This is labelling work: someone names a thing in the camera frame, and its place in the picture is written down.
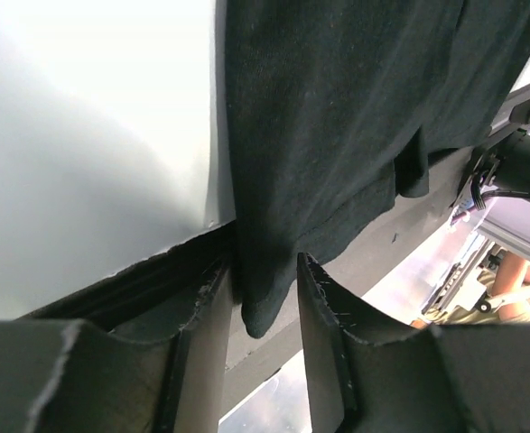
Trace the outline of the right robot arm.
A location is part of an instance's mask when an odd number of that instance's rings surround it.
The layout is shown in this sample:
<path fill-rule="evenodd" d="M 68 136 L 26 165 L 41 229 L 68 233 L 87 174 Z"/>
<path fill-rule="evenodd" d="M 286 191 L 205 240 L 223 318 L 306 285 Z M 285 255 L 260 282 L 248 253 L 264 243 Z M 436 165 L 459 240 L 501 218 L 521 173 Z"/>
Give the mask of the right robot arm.
<path fill-rule="evenodd" d="M 451 222 L 488 208 L 494 198 L 530 202 L 530 84 L 511 92 L 487 136 L 472 153 Z"/>

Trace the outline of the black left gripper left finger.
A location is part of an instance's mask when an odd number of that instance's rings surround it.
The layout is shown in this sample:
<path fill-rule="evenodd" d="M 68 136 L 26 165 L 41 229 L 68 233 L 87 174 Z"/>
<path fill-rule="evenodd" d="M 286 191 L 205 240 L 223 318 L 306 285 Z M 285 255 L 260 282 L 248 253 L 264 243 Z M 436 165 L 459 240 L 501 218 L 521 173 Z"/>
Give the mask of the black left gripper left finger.
<path fill-rule="evenodd" d="M 147 327 L 0 321 L 0 432 L 215 432 L 232 310 L 212 264 Z"/>

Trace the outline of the seated person in background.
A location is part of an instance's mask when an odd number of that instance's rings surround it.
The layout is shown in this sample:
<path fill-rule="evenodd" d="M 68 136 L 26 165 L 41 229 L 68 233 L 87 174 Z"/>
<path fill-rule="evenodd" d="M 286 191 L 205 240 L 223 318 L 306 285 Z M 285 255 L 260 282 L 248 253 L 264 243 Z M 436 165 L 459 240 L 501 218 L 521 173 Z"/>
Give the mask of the seated person in background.
<path fill-rule="evenodd" d="M 482 272 L 478 282 L 486 288 L 490 298 L 512 295 L 530 287 L 530 262 L 514 253 L 506 252 L 497 273 Z M 425 328 L 435 325 L 487 325 L 487 324 L 530 324 L 530 299 L 520 299 L 490 312 L 479 312 L 456 307 L 451 312 L 430 309 L 416 318 L 411 327 Z"/>

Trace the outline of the black t shirt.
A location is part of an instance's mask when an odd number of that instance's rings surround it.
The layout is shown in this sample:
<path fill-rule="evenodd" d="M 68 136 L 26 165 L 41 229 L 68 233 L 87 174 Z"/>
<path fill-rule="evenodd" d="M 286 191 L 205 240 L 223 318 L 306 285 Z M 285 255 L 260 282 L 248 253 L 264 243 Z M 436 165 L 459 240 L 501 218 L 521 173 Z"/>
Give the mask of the black t shirt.
<path fill-rule="evenodd" d="M 530 1 L 231 1 L 228 147 L 242 318 L 265 335 L 300 252 L 338 257 L 432 158 L 476 144 L 530 57 Z"/>

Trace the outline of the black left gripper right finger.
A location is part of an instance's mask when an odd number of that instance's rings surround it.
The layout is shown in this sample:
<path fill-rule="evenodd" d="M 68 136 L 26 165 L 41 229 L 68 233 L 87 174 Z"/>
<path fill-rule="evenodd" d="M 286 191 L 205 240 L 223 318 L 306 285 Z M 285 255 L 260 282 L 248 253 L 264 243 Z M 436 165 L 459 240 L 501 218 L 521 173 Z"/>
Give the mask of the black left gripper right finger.
<path fill-rule="evenodd" d="M 316 432 L 530 432 L 530 325 L 416 329 L 297 258 Z"/>

